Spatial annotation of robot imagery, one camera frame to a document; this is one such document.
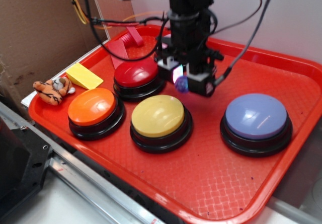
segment red tray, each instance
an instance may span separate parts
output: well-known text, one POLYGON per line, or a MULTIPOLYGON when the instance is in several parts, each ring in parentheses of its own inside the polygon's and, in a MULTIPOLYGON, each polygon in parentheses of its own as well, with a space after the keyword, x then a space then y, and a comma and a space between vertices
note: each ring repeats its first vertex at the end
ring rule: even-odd
MULTIPOLYGON (((130 58, 149 52, 159 33, 158 26, 137 29, 145 45, 128 48, 130 58)), ((217 62, 217 76, 243 48, 216 39, 209 39, 208 45, 225 55, 223 62, 217 62)), ((113 90, 114 69, 102 48, 87 55, 81 63, 104 79, 100 87, 113 90)), ((250 48, 211 98, 181 94, 167 83, 161 94, 175 96, 187 107, 194 130, 182 147, 160 155, 142 152, 130 137, 131 113, 137 103, 125 103, 127 116, 122 126, 96 141, 78 140, 68 128, 67 109, 85 91, 81 87, 76 86, 76 93, 65 97, 59 106, 47 105, 36 96, 29 113, 40 125, 185 222, 243 223, 265 206, 319 120, 321 88, 322 65, 250 48), (287 149, 271 157, 250 158, 233 152, 223 143, 219 123, 226 107, 236 97, 248 93, 268 94, 284 104, 294 127, 287 149)))

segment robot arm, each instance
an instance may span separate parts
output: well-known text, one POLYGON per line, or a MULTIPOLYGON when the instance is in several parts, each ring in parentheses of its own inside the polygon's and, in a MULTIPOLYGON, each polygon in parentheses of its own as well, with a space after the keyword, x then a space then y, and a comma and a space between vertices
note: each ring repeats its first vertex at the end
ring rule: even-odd
POLYGON ((159 47, 155 57, 163 79, 175 83, 174 71, 182 67, 187 75, 189 91, 206 97, 210 97, 215 90, 215 59, 223 60, 218 51, 206 46, 211 35, 211 20, 217 25, 214 13, 208 9, 213 2, 170 0, 168 19, 171 38, 162 39, 167 48, 159 47))

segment yellow wire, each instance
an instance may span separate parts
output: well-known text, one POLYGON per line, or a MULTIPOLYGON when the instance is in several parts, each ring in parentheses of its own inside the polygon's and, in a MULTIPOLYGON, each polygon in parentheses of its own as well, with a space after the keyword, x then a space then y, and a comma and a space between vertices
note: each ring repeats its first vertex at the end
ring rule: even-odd
POLYGON ((123 19, 123 22, 132 19, 132 18, 136 18, 136 17, 141 17, 141 16, 145 16, 145 15, 151 15, 151 14, 164 14, 164 11, 152 11, 152 12, 145 12, 145 13, 141 13, 141 14, 134 14, 132 16, 129 16, 125 19, 123 19))
MULTIPOLYGON (((73 0, 74 4, 73 4, 73 7, 76 11, 76 14, 77 16, 79 17, 80 21, 83 23, 83 24, 88 24, 90 21, 88 19, 88 17, 85 15, 85 13, 83 12, 82 10, 82 7, 81 5, 79 4, 79 1, 78 0, 73 0)), ((132 19, 132 18, 136 18, 136 17, 141 17, 141 16, 145 16, 145 15, 151 15, 151 14, 164 14, 164 11, 152 11, 152 12, 145 12, 145 13, 141 13, 141 14, 135 14, 135 15, 132 15, 132 16, 129 16, 127 18, 125 18, 123 20, 123 22, 129 20, 129 19, 132 19)), ((98 26, 98 25, 95 25, 94 26, 95 28, 97 29, 110 29, 112 28, 113 26, 98 26)))

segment yellow block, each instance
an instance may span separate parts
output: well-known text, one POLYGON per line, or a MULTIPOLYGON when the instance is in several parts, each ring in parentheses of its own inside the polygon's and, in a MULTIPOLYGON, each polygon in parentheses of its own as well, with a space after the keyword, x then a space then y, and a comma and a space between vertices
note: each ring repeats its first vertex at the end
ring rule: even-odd
POLYGON ((80 63, 71 66, 66 73, 73 84, 88 90, 98 87, 103 82, 101 78, 80 63))

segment plush toy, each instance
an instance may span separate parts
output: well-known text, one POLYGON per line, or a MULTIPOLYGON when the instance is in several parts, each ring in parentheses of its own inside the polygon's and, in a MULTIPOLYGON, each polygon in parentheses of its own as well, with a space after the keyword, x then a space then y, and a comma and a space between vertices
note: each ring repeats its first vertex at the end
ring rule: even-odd
POLYGON ((54 106, 59 105, 64 96, 75 92, 71 81, 66 77, 48 80, 45 83, 34 82, 33 87, 44 102, 54 106))

